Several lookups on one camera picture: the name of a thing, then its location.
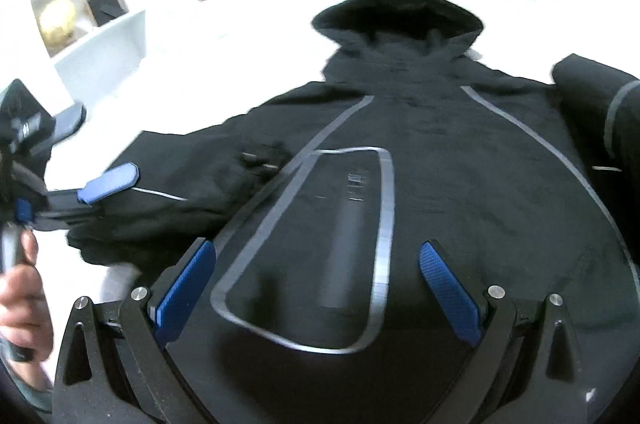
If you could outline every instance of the hooded jacket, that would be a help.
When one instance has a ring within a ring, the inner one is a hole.
[[[114,243],[215,235],[216,271],[169,351],[222,424],[418,424],[473,353],[420,274],[420,247],[437,239],[484,285],[562,296],[592,422],[640,354],[638,120],[625,102],[637,81],[577,56],[556,85],[490,70],[465,56],[481,21],[445,0],[348,0],[313,26],[340,45],[325,82],[180,137],[197,160],[180,159],[175,136],[143,134],[116,162],[138,164],[140,188],[196,195],[199,225],[120,231],[138,219],[140,193],[126,191],[70,244],[107,264]],[[249,135],[290,157],[257,194],[203,216],[229,175],[193,184]],[[171,173],[142,157],[150,137]],[[186,206],[156,199],[169,217]]]

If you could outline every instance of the metal screw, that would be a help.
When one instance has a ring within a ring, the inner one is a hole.
[[[504,291],[504,289],[502,287],[500,287],[500,285],[491,285],[489,287],[489,290],[487,290],[487,292],[489,292],[489,295],[493,298],[493,299],[502,299],[505,297],[506,293]]]
[[[131,293],[131,299],[133,299],[133,301],[140,301],[140,299],[146,298],[147,293],[148,291],[144,287],[138,287]]]
[[[89,298],[86,296],[82,296],[81,298],[78,298],[76,300],[76,302],[74,303],[74,306],[78,310],[82,310],[87,305],[88,302],[89,302]]]
[[[551,294],[549,296],[549,301],[551,301],[552,305],[555,305],[556,307],[561,307],[562,306],[562,296],[559,294]]]

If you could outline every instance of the human hand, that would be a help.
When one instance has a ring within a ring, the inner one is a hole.
[[[26,263],[0,275],[0,332],[11,343],[33,350],[33,362],[8,362],[22,380],[42,391],[49,380],[40,363],[53,350],[53,328],[42,278],[35,267],[38,244],[32,232],[22,233],[22,247]]]

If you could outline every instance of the reflective trim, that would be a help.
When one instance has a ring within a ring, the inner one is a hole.
[[[622,169],[610,168],[609,166],[591,166],[591,169],[594,169],[595,171],[617,171],[619,173],[622,173]]]
[[[356,151],[375,151],[380,158],[380,174],[381,174],[381,190],[380,190],[380,222],[378,225],[378,238],[376,242],[376,254],[374,260],[373,279],[371,285],[370,301],[369,301],[369,317],[367,326],[362,335],[351,346],[346,348],[318,348],[315,346],[306,346],[305,344],[295,343],[278,334],[269,332],[263,328],[257,327],[247,321],[242,320],[235,314],[231,313],[226,306],[226,295],[233,288],[235,283],[242,276],[242,273],[251,263],[260,247],[273,231],[276,223],[290,206],[296,194],[304,184],[305,180],[312,171],[314,165],[321,155],[338,155],[343,153],[352,153]],[[254,334],[262,336],[276,344],[280,344],[293,350],[301,352],[312,352],[315,354],[353,354],[366,348],[371,344],[382,330],[384,321],[384,313],[386,308],[386,297],[389,286],[389,271],[391,263],[391,246],[394,229],[394,216],[396,209],[395,185],[394,185],[394,168],[391,155],[382,148],[376,147],[359,147],[346,148],[339,150],[317,150],[312,152],[303,166],[298,170],[293,179],[285,188],[283,194],[276,204],[268,212],[255,234],[242,248],[235,261],[227,269],[224,276],[215,285],[211,292],[210,302],[214,310],[224,317],[227,321],[247,328]]]
[[[609,104],[609,109],[607,109],[607,118],[604,121],[604,147],[609,153],[609,156],[613,159],[616,156],[613,152],[613,126],[616,123],[616,113],[620,108],[623,100],[628,95],[628,93],[633,90],[636,86],[640,86],[640,80],[632,80],[625,84],[625,86],[621,87],[618,92],[614,95],[611,100],[611,104]]]
[[[526,124],[523,124],[522,122],[520,122],[515,117],[512,117],[511,115],[509,115],[506,111],[501,110],[497,106],[491,104],[488,100],[485,100],[484,98],[482,98],[480,95],[478,95],[476,90],[474,90],[472,87],[470,87],[470,86],[461,86],[461,88],[462,88],[462,91],[464,91],[471,99],[473,99],[476,102],[478,102],[478,104],[483,105],[489,111],[492,111],[496,115],[499,115],[500,117],[502,117],[504,119],[507,119],[512,124],[515,124],[518,128],[523,130],[524,133],[526,133],[527,135],[532,137],[535,141],[540,143],[540,145],[542,145],[547,150],[549,150],[551,153],[553,153],[558,158],[558,160],[560,160],[564,164],[564,166],[567,169],[569,169],[571,174],[576,179],[578,179],[578,181],[580,182],[582,187],[584,187],[586,189],[586,191],[589,194],[589,196],[593,199],[593,201],[595,201],[597,206],[600,208],[600,210],[602,211],[602,214],[604,214],[604,216],[607,218],[607,221],[609,222],[609,224],[611,225],[614,233],[616,234],[616,238],[618,239],[620,247],[622,248],[622,252],[625,255],[626,262],[627,262],[627,264],[629,266],[629,269],[631,270],[631,276],[633,276],[634,285],[636,287],[636,295],[638,297],[638,301],[640,302],[640,282],[638,280],[638,271],[636,271],[636,267],[634,266],[633,260],[631,259],[631,254],[629,254],[629,250],[626,247],[626,243],[625,243],[625,240],[624,240],[624,238],[622,236],[622,233],[620,232],[620,229],[618,228],[618,225],[616,224],[615,220],[613,219],[613,216],[611,216],[611,213],[609,212],[607,207],[604,205],[604,203],[602,203],[602,200],[600,200],[600,197],[593,190],[593,188],[591,187],[591,184],[587,181],[587,179],[583,176],[583,174],[580,171],[578,171],[578,169],[571,163],[569,158],[567,158],[561,151],[556,149],[556,147],[554,147],[549,142],[547,142],[545,139],[543,139],[543,137],[538,135],[529,126],[527,126]]]
[[[218,235],[214,239],[214,245],[216,246],[216,252],[218,255],[228,244],[233,235],[240,229],[242,224],[246,222],[249,215],[254,211],[258,205],[260,205],[265,198],[267,198],[278,186],[291,174],[293,171],[300,167],[300,164],[315,150],[324,140],[335,130],[337,130],[342,124],[344,124],[351,115],[356,111],[361,110],[365,106],[369,105],[373,100],[373,95],[365,96],[360,102],[354,104],[347,110],[343,111],[336,117],[331,123],[327,124],[315,137],[313,137],[304,146],[298,154],[293,157],[289,163],[284,166],[276,177],[269,181],[260,191],[258,191],[244,206],[242,206],[234,217],[222,228]]]
[[[174,195],[168,195],[166,193],[161,193],[160,191],[152,191],[149,189],[142,189],[140,187],[132,187],[132,191],[137,191],[139,193],[147,193],[149,195],[156,195],[156,197],[169,198],[169,200],[178,200],[178,201],[187,201],[187,198],[174,197]]]

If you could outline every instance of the hood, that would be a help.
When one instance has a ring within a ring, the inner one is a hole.
[[[397,94],[471,47],[482,21],[446,0],[347,0],[318,14],[313,27],[340,44],[324,68],[328,83]]]

